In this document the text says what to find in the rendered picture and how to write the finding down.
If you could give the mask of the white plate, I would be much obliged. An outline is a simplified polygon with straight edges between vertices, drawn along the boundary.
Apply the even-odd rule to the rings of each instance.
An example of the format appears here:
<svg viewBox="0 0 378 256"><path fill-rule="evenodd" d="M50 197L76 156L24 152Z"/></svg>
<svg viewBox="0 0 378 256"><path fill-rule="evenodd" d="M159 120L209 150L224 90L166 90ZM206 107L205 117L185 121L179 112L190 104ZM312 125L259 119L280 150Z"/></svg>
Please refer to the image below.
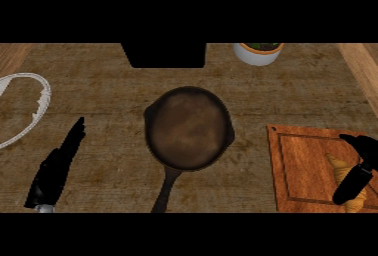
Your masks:
<svg viewBox="0 0 378 256"><path fill-rule="evenodd" d="M0 78L0 149L42 137L50 100L50 83L41 75L14 73Z"/></svg>

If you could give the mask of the black box appliance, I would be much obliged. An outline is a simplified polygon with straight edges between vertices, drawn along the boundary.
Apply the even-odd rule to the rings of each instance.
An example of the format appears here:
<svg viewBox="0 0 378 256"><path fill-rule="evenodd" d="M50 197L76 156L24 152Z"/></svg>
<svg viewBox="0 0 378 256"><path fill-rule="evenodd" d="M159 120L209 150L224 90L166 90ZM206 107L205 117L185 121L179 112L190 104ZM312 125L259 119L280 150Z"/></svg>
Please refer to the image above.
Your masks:
<svg viewBox="0 0 378 256"><path fill-rule="evenodd" d="M205 43L120 43L132 68L202 68Z"/></svg>

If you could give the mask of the dark cast iron pan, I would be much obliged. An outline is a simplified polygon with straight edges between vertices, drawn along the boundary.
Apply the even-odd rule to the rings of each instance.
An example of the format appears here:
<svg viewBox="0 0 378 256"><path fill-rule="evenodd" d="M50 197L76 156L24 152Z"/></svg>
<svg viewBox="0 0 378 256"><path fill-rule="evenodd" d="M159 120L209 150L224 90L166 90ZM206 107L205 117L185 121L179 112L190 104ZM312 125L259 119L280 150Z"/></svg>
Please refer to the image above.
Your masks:
<svg viewBox="0 0 378 256"><path fill-rule="evenodd" d="M163 93L143 116L146 145L165 173L150 212L163 213L175 179L213 164L234 141L234 130L222 101L193 86Z"/></svg>

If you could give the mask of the golden croissant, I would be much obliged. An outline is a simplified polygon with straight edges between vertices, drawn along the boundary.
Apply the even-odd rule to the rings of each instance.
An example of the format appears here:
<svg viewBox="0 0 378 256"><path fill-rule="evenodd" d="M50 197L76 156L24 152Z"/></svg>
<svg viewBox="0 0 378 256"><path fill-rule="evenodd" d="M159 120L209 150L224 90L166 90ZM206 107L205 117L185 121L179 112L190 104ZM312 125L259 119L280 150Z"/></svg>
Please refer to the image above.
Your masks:
<svg viewBox="0 0 378 256"><path fill-rule="evenodd" d="M340 184L340 182L351 170L351 165L343 160L336 158L332 154L326 153L324 156L326 156L327 162L333 168L335 182L336 182L336 184ZM355 198L348 200L343 203L345 212L357 213L363 208L364 200L366 200L366 189L361 189Z"/></svg>

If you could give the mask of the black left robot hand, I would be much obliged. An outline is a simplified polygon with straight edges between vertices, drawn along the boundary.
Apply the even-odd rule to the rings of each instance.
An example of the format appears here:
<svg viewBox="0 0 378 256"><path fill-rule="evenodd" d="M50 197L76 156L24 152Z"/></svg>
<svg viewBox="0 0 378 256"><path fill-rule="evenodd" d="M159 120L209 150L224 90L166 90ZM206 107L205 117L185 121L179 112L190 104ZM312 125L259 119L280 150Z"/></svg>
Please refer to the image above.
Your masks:
<svg viewBox="0 0 378 256"><path fill-rule="evenodd" d="M85 136L84 128L84 118L79 117L60 147L51 150L39 164L23 204L24 208L33 209L36 205L42 204L55 206L64 187L69 166Z"/></svg>

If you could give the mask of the brown wooden cutting board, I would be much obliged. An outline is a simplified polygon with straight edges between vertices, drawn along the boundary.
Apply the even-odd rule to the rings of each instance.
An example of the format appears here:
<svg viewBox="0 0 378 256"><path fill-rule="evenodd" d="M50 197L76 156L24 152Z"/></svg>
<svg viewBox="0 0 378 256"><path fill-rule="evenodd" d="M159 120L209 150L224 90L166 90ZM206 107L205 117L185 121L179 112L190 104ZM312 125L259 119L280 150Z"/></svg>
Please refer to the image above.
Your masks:
<svg viewBox="0 0 378 256"><path fill-rule="evenodd" d="M361 158L337 137L364 132L267 125L275 207L278 212L343 213L345 207L332 202L336 189L330 154L348 166Z"/></svg>

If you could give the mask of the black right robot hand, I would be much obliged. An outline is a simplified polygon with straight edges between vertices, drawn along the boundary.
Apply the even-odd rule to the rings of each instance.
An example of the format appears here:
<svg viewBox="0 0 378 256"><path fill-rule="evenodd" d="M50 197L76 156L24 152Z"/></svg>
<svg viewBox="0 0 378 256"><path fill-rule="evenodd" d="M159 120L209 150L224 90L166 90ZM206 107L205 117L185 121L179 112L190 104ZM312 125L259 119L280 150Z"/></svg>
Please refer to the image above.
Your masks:
<svg viewBox="0 0 378 256"><path fill-rule="evenodd" d="M371 171L378 171L378 140L364 135L354 137L348 134L340 134L339 138L352 146L363 162L351 168L337 185L332 196L336 205L357 197L373 177Z"/></svg>

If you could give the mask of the white plant pot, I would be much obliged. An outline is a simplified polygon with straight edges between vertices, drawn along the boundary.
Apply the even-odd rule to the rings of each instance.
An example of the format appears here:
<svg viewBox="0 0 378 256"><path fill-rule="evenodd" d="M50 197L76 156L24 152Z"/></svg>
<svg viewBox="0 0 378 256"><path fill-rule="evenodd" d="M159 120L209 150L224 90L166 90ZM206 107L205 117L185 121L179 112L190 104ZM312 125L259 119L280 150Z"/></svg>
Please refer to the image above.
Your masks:
<svg viewBox="0 0 378 256"><path fill-rule="evenodd" d="M250 48L244 43L233 44L233 52L242 62L252 66L265 66L271 64L280 54L283 44L270 51L262 51Z"/></svg>

